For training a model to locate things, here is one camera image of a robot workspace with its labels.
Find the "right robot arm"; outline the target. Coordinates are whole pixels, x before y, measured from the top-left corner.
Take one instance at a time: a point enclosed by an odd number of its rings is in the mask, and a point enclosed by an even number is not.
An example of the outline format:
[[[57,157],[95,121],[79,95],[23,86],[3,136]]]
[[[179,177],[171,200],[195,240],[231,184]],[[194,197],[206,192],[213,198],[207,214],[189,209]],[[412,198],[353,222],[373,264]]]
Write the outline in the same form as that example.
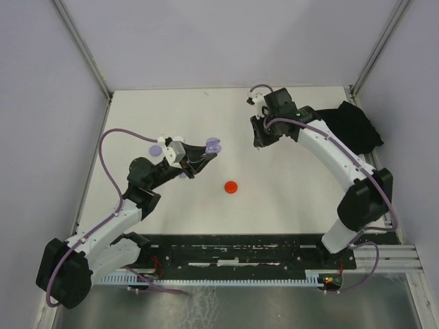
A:
[[[337,207],[337,219],[314,252],[318,265],[330,268],[340,251],[350,247],[371,223],[393,210],[393,177],[387,169],[376,170],[355,155],[311,106],[299,108],[286,88],[266,95],[256,86],[247,102],[256,109],[250,122],[254,147],[270,146],[289,137],[308,149],[335,177],[345,192]]]

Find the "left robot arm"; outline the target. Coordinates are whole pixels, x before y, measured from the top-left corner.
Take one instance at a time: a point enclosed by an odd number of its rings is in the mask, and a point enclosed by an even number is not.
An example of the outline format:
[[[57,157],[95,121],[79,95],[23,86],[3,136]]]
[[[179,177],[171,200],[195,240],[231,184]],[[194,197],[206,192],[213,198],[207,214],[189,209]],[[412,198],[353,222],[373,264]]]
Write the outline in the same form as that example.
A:
[[[119,201],[95,226],[65,241],[52,239],[46,245],[36,276],[49,307],[72,309],[92,286],[113,271],[131,265],[145,267],[152,259],[150,242],[127,229],[149,216],[161,199],[156,188],[185,174],[193,179],[217,157],[209,146],[187,145],[167,139],[161,144],[164,157],[154,164],[135,158],[128,169],[128,187]]]

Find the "red earbud charging case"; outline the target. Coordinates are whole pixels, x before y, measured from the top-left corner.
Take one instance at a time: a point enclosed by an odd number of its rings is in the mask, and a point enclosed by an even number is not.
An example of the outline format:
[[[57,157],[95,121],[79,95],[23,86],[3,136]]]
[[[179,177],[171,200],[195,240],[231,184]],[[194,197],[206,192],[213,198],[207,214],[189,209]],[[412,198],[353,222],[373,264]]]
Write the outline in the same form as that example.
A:
[[[238,190],[238,184],[235,181],[229,180],[225,183],[224,190],[229,194],[236,193]]]

